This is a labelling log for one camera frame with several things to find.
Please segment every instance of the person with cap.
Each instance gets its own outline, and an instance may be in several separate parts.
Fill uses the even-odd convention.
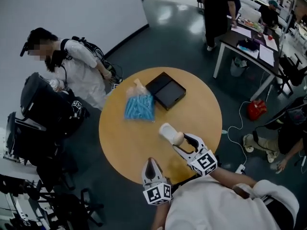
[[[269,1],[269,5],[261,5],[259,8],[259,12],[261,13],[261,19],[263,24],[272,29],[276,29],[278,27],[278,13],[276,9],[278,8],[278,3],[274,0]]]
[[[232,25],[236,27],[235,0],[201,0],[204,5],[207,50],[216,47],[214,38],[227,32],[227,13],[230,12]]]
[[[157,206],[151,230],[290,230],[299,210],[287,188],[216,168]]]
[[[47,70],[54,74],[56,80],[61,81],[61,86],[55,91],[64,90],[65,86],[71,89],[75,96],[87,101],[92,107],[102,110],[106,101],[106,80],[112,78],[102,62],[91,51],[75,40],[69,40],[65,44],[67,56],[58,67],[52,60],[56,59],[57,53],[61,53],[62,39],[53,35],[44,28],[33,30],[27,40],[29,55],[37,56],[45,61]]]

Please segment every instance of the table leg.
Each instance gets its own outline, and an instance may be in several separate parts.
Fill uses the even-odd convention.
[[[265,90],[265,88],[272,82],[272,80],[275,78],[273,74],[271,74],[266,81],[260,86],[260,88],[254,93],[254,95],[250,98],[250,101],[255,100],[261,93],[262,91]]]
[[[217,58],[217,62],[216,62],[215,70],[214,70],[214,74],[213,74],[213,77],[214,77],[215,79],[216,79],[216,77],[217,77],[217,74],[219,73],[221,61],[222,61],[222,58],[223,58],[224,49],[225,49],[225,45],[224,45],[223,43],[221,43],[221,48],[220,48],[220,52],[219,52],[219,57]]]

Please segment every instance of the trash bin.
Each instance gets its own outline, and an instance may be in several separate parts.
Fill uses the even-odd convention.
[[[230,74],[234,77],[239,77],[242,75],[244,70],[247,68],[246,60],[241,60],[238,57],[233,58],[230,66]]]

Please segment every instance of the round wooden table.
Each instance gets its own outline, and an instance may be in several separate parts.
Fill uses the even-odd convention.
[[[162,72],[181,84],[186,96],[169,111],[155,103],[155,122],[125,120],[126,90],[140,79],[145,86]],[[163,175],[172,184],[182,182],[195,173],[173,150],[171,144],[159,135],[163,123],[169,123],[177,131],[191,133],[203,139],[215,153],[222,133],[220,106],[209,87],[193,74],[177,68],[150,68],[125,79],[108,97],[99,122],[101,147],[110,164],[123,176],[142,184],[142,168],[149,157],[154,158]],[[186,151],[193,147],[186,142]]]

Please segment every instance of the blue plastic bag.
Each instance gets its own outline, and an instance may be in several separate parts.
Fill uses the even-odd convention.
[[[136,80],[137,86],[127,90],[125,119],[154,121],[154,98],[145,87]]]

